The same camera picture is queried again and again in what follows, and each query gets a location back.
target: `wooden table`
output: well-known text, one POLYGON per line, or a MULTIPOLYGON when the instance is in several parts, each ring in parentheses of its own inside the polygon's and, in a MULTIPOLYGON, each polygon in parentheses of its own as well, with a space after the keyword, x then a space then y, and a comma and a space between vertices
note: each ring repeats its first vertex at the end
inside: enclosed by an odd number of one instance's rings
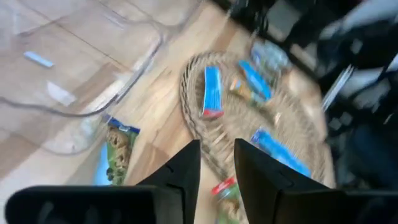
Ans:
MULTIPOLYGON (((23 11, 26 15, 32 14, 26 9, 23 11)), ((203 3, 190 22, 169 47, 161 51, 150 72, 140 78, 114 110, 117 119, 142 130, 134 146, 126 185, 137 184, 192 140, 182 116, 178 94, 181 71, 187 60, 208 50, 247 54, 250 34, 211 3, 203 3)), ((277 30, 272 28, 271 32, 280 37, 277 30)), ((293 50, 308 58, 300 49, 293 50)), ((298 70, 293 70, 284 81, 301 99, 322 141, 326 129, 317 86, 298 70)), ((98 161, 97 147, 76 156, 62 157, 40 150, 41 146, 17 136, 4 135, 7 139, 1 136, 2 149, 9 149, 15 144, 16 147, 7 152, 8 165, 0 165, 0 208, 11 193, 30 185, 92 183, 93 170, 98 161)), ((195 223, 214 223, 216 211, 210 190, 219 182, 202 162, 195 223)))

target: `black object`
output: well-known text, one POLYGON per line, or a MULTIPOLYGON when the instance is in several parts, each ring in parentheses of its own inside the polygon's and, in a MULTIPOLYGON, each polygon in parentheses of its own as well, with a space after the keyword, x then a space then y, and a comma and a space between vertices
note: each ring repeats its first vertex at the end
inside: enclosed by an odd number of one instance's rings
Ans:
POLYGON ((398 192, 328 189, 242 139, 234 153, 250 224, 398 222, 398 192))
MULTIPOLYGON (((328 189, 235 141, 239 188, 250 224, 397 223, 397 192, 328 189)), ((32 187, 6 205, 9 224, 193 223, 200 143, 192 141, 133 187, 32 187)))
POLYGON ((200 180, 200 142, 187 144, 133 187, 31 187, 6 205, 9 224, 190 224, 200 180))

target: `snack package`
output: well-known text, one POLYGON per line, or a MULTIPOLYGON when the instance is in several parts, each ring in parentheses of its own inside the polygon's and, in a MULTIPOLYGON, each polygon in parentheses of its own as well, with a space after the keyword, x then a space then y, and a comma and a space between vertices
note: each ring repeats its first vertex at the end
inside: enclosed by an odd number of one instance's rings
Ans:
POLYGON ((235 179, 229 178, 213 188, 211 193, 217 198, 217 224, 239 224, 236 212, 239 208, 239 187, 235 179))
POLYGON ((246 76, 246 80, 252 90, 258 93, 265 100, 269 100, 272 96, 271 88, 269 88, 266 81, 262 79, 261 75, 247 61, 240 60, 238 63, 242 68, 244 75, 246 76))
POLYGON ((221 73, 218 67, 205 68, 205 97, 203 99, 202 116, 219 118, 224 114, 221 107, 221 73))
POLYGON ((139 129, 125 126, 106 116, 108 130, 106 142, 101 146, 95 185, 122 185, 129 167, 130 156, 139 129))
POLYGON ((253 92, 244 82, 239 79, 234 79, 229 90, 238 96, 242 97, 250 105, 265 112, 267 119, 271 121, 273 125, 277 125, 280 113, 276 113, 271 105, 270 101, 262 99, 257 93, 253 92))
POLYGON ((251 142, 280 163, 307 177, 311 177, 310 169, 298 160, 283 144, 273 139, 267 131, 258 129, 253 134, 251 142))
POLYGON ((251 49, 251 58, 263 74, 269 72, 276 74, 266 77, 269 82, 273 82, 273 78, 288 72, 292 68, 287 54, 276 44, 265 41, 261 43, 256 41, 251 49))

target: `wicker basket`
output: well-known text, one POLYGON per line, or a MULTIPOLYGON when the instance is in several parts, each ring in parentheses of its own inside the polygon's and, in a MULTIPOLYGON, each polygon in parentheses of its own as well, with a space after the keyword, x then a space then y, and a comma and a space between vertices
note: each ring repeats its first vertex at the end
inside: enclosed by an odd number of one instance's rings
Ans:
POLYGON ((259 128, 268 130, 275 139, 289 150, 312 172, 312 179, 333 187, 333 169, 329 166, 330 152, 318 140, 315 126, 304 112, 299 99, 293 97, 287 87, 278 80, 272 87, 271 114, 280 114, 277 124, 260 110, 229 92, 233 78, 245 80, 238 67, 240 58, 233 54, 207 52, 190 59, 183 71, 180 84, 182 110, 195 138, 201 140, 202 158, 213 172, 225 180, 235 175, 233 146, 236 138, 250 142, 259 128), (216 65, 221 70, 223 84, 222 105, 224 115, 218 119, 203 119, 204 69, 216 65))

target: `blue snack bar wrapper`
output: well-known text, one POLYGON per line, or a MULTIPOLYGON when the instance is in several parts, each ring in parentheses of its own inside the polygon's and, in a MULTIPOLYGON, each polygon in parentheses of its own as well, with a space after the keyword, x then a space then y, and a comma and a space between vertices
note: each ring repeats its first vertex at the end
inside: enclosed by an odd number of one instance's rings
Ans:
POLYGON ((249 86, 266 100, 269 100, 272 96, 271 89, 261 75, 245 60, 240 60, 239 66, 243 69, 249 86))
POLYGON ((290 167, 291 169, 311 177, 310 169, 298 160, 294 155, 281 143, 272 138, 272 136, 263 129, 258 129, 251 138, 251 142, 268 153, 272 158, 280 163, 290 167))
POLYGON ((205 96, 203 99, 202 116, 219 118, 224 114, 221 107, 221 73, 218 67, 205 68, 205 96))

